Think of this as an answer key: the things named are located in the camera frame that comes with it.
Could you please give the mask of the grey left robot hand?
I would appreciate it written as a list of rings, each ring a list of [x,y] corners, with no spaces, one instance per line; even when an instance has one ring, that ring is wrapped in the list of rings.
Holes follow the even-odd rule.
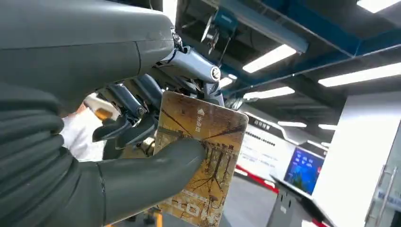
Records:
[[[222,106],[220,70],[183,46],[161,11],[109,0],[3,0],[0,3],[0,224],[3,227],[104,227],[179,194],[205,159],[195,139],[179,139],[147,158],[79,162],[63,146],[62,118],[91,93],[109,88],[123,105],[123,128],[105,138],[138,139],[133,97],[118,84],[138,82],[160,108],[148,75],[175,66],[210,84]]]

